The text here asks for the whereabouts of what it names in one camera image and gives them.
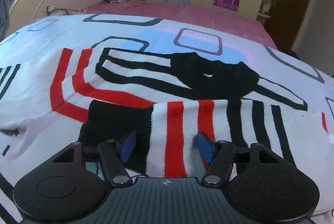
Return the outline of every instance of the bedsheet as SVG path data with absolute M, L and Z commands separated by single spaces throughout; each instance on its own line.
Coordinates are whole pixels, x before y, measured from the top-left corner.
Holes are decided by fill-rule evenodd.
M 179 21 L 233 34 L 277 49 L 270 35 L 258 21 L 214 11 L 206 7 L 195 5 L 174 6 L 161 3 L 145 3 L 143 1 L 127 3 L 102 1 L 89 6 L 86 11 L 88 14 L 145 16 Z
M 207 127 L 216 138 L 233 140 L 237 134 L 249 146 L 259 140 L 252 125 L 254 108 L 260 106 L 262 123 L 273 133 L 268 134 L 272 149 L 317 183 L 321 199 L 315 213 L 334 208 L 334 79 L 270 47 L 159 18 L 50 16 L 0 42 L 0 68 L 0 173 L 7 186 L 89 133 L 94 129 L 88 123 L 90 112 L 97 108 L 102 117 L 111 103 L 114 111 L 107 113 L 136 106 L 139 113 L 127 112 L 136 119 L 139 114 L 151 136 L 161 133 L 147 156 L 148 167 L 150 159 L 162 161 L 149 170 L 156 176 L 167 174 L 168 110 L 178 117 L 184 136 L 171 139 L 179 140 L 180 154 L 172 149 L 168 155 L 181 155 L 180 166 L 184 161 L 191 174 L 186 163 L 194 152 L 192 134 Z M 242 133 L 232 134 L 227 114 L 231 98 L 240 103 Z M 281 117 L 284 138 L 276 133 L 275 117 Z M 173 174 L 183 174 L 169 167 Z M 6 210 L 19 220 L 15 206 L 8 198 L 6 202 Z

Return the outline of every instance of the black stripe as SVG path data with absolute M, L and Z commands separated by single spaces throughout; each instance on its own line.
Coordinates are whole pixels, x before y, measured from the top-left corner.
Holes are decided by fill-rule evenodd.
M 276 105 L 272 105 L 273 121 L 275 124 L 278 139 L 280 141 L 283 159 L 288 161 L 290 164 L 296 166 L 295 160 L 293 159 L 287 133 L 285 132 L 284 123 L 282 119 L 281 108 Z
M 0 173 L 0 189 L 3 193 L 11 200 L 13 200 L 13 188 L 12 185 L 4 178 L 4 176 Z
M 314 67 L 312 67 L 312 68 L 316 72 L 317 76 L 313 76 L 312 74 L 310 74 L 306 71 L 303 71 L 302 69 L 299 69 L 299 68 L 295 67 L 294 65 L 289 64 L 288 62 L 283 61 L 281 58 L 277 57 L 277 55 L 271 50 L 271 48 L 269 48 L 269 47 L 265 47 L 265 48 L 274 59 L 276 59 L 278 62 L 282 63 L 283 65 L 286 65 L 286 66 L 300 72 L 301 74 L 304 74 L 304 75 L 306 75 L 306 76 L 308 76 L 312 79 L 315 79 L 315 80 L 321 82 L 322 84 L 325 83 L 323 77 L 320 75 L 318 70 L 316 70 Z
M 1 77 L 1 79 L 0 79 L 0 86 L 2 85 L 3 81 L 5 80 L 5 78 L 6 78 L 6 76 L 8 75 L 8 73 L 9 73 L 9 71 L 10 71 L 11 68 L 12 68 L 11 66 L 8 66 L 8 67 L 6 68 L 4 74 L 2 75 L 2 77 Z
M 6 209 L 0 204 L 0 217 L 6 224 L 17 224 L 16 220 L 6 211 Z
M 276 85 L 280 86 L 281 88 L 283 88 L 283 89 L 289 91 L 289 92 L 290 92 L 291 94 L 293 94 L 295 97 L 297 97 L 298 99 L 300 99 L 301 101 L 304 102 L 304 100 L 303 100 L 302 98 L 300 98 L 299 96 L 297 96 L 297 95 L 296 95 L 295 93 L 293 93 L 290 89 L 287 89 L 285 86 L 283 86 L 283 85 L 281 85 L 281 84 L 274 83 L 273 81 L 268 80 L 268 79 L 266 79 L 266 78 L 262 78 L 262 77 L 260 77 L 260 78 L 263 79 L 263 80 L 266 80 L 266 81 L 269 82 L 269 83 L 276 84 Z
M 286 104 L 290 107 L 292 107 L 293 109 L 296 109 L 296 110 L 302 110 L 302 111 L 307 111 L 307 103 L 305 102 L 305 100 L 302 99 L 303 101 L 303 104 L 299 104 L 299 103 L 296 103 L 296 102 L 293 102 L 291 99 L 287 99 L 285 98 L 284 96 L 282 95 L 279 95 L 259 84 L 257 84 L 254 88 L 254 91 L 263 95 L 263 96 L 266 96 L 268 98 L 271 98 L 273 100 L 276 100 L 280 103 L 283 103 L 283 104 Z
M 4 96 L 4 94 L 6 93 L 8 87 L 10 86 L 10 84 L 12 83 L 13 79 L 16 76 L 16 73 L 18 72 L 19 68 L 20 68 L 21 64 L 17 64 L 14 68 L 13 73 L 11 74 L 11 76 L 9 77 L 8 81 L 6 82 L 3 90 L 0 93 L 0 99 L 2 99 L 2 97 Z
M 149 71 L 161 72 L 172 75 L 172 70 L 168 66 L 158 65 L 151 62 L 134 62 L 134 61 L 126 61 L 119 58 L 114 58 L 109 56 L 108 60 L 114 64 L 120 65 L 121 67 L 125 67 L 127 69 L 146 69 Z
M 107 82 L 114 84 L 140 84 L 145 87 L 161 91 L 167 94 L 175 95 L 186 99 L 202 99 L 196 96 L 194 91 L 189 88 L 181 87 L 158 79 L 151 79 L 141 76 L 126 77 L 115 74 L 104 67 L 96 66 L 96 74 Z
M 271 149 L 269 136 L 264 125 L 264 104 L 261 101 L 253 101 L 252 120 L 256 140 Z
M 241 148 L 247 148 L 248 145 L 243 138 L 243 127 L 241 124 L 241 100 L 228 101 L 227 107 L 228 124 L 231 131 L 231 141 Z M 245 163 L 237 163 L 237 174 L 247 170 L 248 165 Z
M 7 151 L 9 150 L 9 148 L 10 148 L 10 145 L 7 145 L 7 147 L 5 148 L 5 150 L 2 153 L 2 156 L 6 155 Z
M 108 36 L 105 39 L 101 40 L 100 42 L 95 43 L 93 46 L 91 46 L 91 48 L 95 48 L 96 46 L 98 46 L 100 43 L 107 41 L 109 39 L 124 39 L 124 40 L 128 40 L 128 41 L 134 41 L 134 42 L 138 42 L 138 43 L 142 43 L 143 46 L 140 48 L 139 51 L 144 51 L 145 49 L 147 49 L 147 47 L 150 45 L 147 41 L 145 40 L 140 40 L 137 38 L 130 38 L 130 37 L 118 37 L 118 36 Z
M 116 23 L 116 24 L 124 24 L 124 25 L 134 25 L 134 26 L 153 26 L 156 25 L 158 23 L 160 23 L 162 21 L 162 19 L 159 18 L 154 18 L 150 21 L 146 21 L 146 22 L 135 22 L 135 21 L 124 21 L 124 20 L 108 20 L 108 19 L 104 19 L 104 20 L 95 20 L 93 19 L 96 16 L 99 16 L 100 14 L 96 14 L 96 15 L 92 15 L 90 17 L 87 17 L 85 19 L 83 19 L 83 22 L 102 22 L 102 23 Z

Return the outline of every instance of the striped sweater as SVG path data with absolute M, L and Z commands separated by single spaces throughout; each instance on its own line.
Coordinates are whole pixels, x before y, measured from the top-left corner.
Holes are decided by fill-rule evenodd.
M 333 206 L 324 115 L 244 63 L 59 49 L 1 69 L 0 83 L 0 217 L 7 224 L 21 220 L 11 191 L 22 176 L 71 142 L 94 146 L 128 130 L 138 134 L 126 165 L 136 173 L 201 177 L 207 166 L 194 137 L 204 131 L 239 147 L 263 143 L 316 182 L 316 212 Z M 235 166 L 232 177 L 243 170 Z

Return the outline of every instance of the white stripe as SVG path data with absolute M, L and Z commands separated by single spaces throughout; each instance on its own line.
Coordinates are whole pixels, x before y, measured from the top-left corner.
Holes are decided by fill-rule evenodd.
M 73 88 L 72 78 L 69 77 L 61 83 L 62 94 L 65 101 L 68 101 L 76 92 Z
M 72 95 L 72 97 L 67 99 L 66 102 L 88 110 L 89 105 L 91 104 L 93 100 L 94 99 L 91 97 L 85 97 L 85 96 L 80 95 L 79 93 L 75 93 L 74 95 Z
M 226 99 L 214 101 L 213 108 L 213 131 L 216 141 L 232 141 L 231 130 L 227 115 L 228 101 Z
M 245 139 L 248 147 L 250 147 L 252 143 L 258 142 L 256 140 L 253 127 L 252 107 L 253 107 L 253 101 L 249 100 L 241 101 L 241 124 L 243 129 L 243 138 Z
M 94 75 L 94 77 L 90 80 L 89 83 L 94 88 L 103 90 L 124 91 L 156 103 L 189 100 L 182 97 L 174 96 L 172 94 L 154 90 L 152 88 L 145 87 L 141 84 L 113 84 L 103 80 L 97 74 Z
M 171 94 L 160 92 L 140 84 L 113 84 L 106 82 L 97 74 L 90 81 L 90 85 L 97 89 L 103 90 L 114 90 L 114 91 L 123 91 L 131 93 L 135 96 L 147 99 L 154 103 L 168 102 L 168 101 L 186 101 L 188 99 L 177 97 Z M 74 93 L 73 85 L 71 79 L 68 79 L 62 83 L 63 96 L 65 101 L 72 103 L 78 107 L 88 109 L 89 105 L 94 98 L 86 97 L 79 93 Z
M 275 123 L 273 121 L 271 105 L 269 104 L 264 104 L 264 126 L 266 127 L 266 131 L 270 140 L 271 150 L 280 157 L 283 157 L 280 140 L 278 139 Z
M 151 123 L 150 150 L 146 159 L 147 175 L 163 178 L 165 176 L 167 103 L 154 105 Z
M 255 91 L 252 91 L 250 92 L 249 94 L 247 94 L 246 96 L 243 97 L 243 99 L 251 99 L 251 100 L 254 100 L 254 101 L 262 101 L 264 102 L 265 104 L 271 104 L 271 105 L 285 105 L 281 102 L 278 102 L 274 99 L 271 99 L 269 97 L 266 97 L 266 96 L 263 96 Z
M 283 87 L 279 86 L 278 84 L 273 84 L 265 79 L 260 78 L 258 81 L 258 85 L 261 85 L 276 94 L 279 94 L 287 99 L 290 99 L 291 101 L 298 103 L 298 104 L 303 104 L 303 101 L 296 97 L 294 94 L 292 94 L 289 90 L 284 89 Z
M 0 204 L 17 222 L 21 222 L 23 220 L 15 204 L 5 195 L 5 193 L 2 192 L 1 189 Z
M 173 75 L 161 73 L 161 72 L 155 72 L 150 71 L 147 69 L 127 69 L 125 67 L 122 67 L 120 65 L 114 64 L 109 60 L 106 60 L 102 67 L 105 69 L 108 69 L 109 71 L 122 75 L 125 77 L 144 77 L 144 78 L 151 78 L 156 80 L 162 80 L 164 82 L 168 82 L 170 84 L 174 84 L 180 87 L 185 87 L 190 89 L 190 87 L 186 86 L 184 83 L 182 83 L 177 77 L 174 77 Z
M 229 181 L 231 181 L 235 176 L 237 176 L 237 165 L 233 164 L 233 168 L 232 168 L 232 172 L 231 172 L 231 176 L 229 178 Z
M 89 82 L 90 79 L 94 76 L 95 66 L 97 62 L 99 61 L 102 52 L 103 52 L 103 48 L 93 49 L 91 53 L 91 57 L 89 58 L 88 67 L 86 67 L 83 71 L 83 79 L 85 80 L 86 83 Z
M 81 50 L 73 50 L 70 61 L 68 62 L 68 66 L 66 69 L 65 79 L 71 78 L 76 73 L 80 55 L 81 55 Z
M 6 83 L 8 82 L 8 79 L 10 78 L 11 74 L 14 71 L 16 65 L 12 66 L 11 69 L 9 70 L 7 76 L 5 77 L 5 79 L 3 80 L 3 83 L 0 85 L 0 93 L 3 90 L 4 86 L 6 85 Z
M 2 76 L 4 75 L 5 71 L 6 71 L 7 67 L 3 67 L 1 72 L 0 72 L 0 79 L 2 78 Z
M 187 177 L 198 177 L 205 173 L 201 155 L 195 143 L 198 132 L 198 101 L 183 102 L 183 162 Z
M 139 53 L 112 49 L 109 51 L 109 56 L 130 62 L 149 62 L 157 65 L 170 67 L 170 59 L 158 56 L 146 55 L 145 53 L 139 54 Z

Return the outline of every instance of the bed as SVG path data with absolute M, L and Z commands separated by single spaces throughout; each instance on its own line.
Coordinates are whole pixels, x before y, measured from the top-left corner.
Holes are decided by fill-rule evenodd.
M 276 49 L 273 40 L 258 21 L 213 11 L 205 7 L 173 6 L 149 2 L 108 4 L 103 0 L 15 0 L 9 11 L 9 27 L 5 37 L 24 25 L 46 16 L 47 6 L 68 9 L 86 8 L 88 13 L 148 16 L 180 21 L 224 31 Z
M 198 130 L 239 146 L 261 141 L 316 182 L 314 221 L 330 223 L 334 79 L 265 45 L 253 35 L 256 22 L 191 6 L 171 12 L 102 0 L 81 1 L 92 10 L 86 15 L 46 17 L 50 3 L 76 4 L 32 0 L 26 8 L 24 1 L 16 0 L 0 42 L 0 182 L 7 190 L 69 143 L 98 142 L 101 133 L 113 134 L 111 124 L 122 131 L 129 115 L 133 127 L 149 132 L 140 141 L 145 157 L 136 162 L 143 170 L 128 167 L 134 176 L 200 177 Z M 229 30 L 219 30 L 219 21 Z M 231 117 L 239 117 L 240 130 Z M 6 193 L 0 203 L 19 222 Z

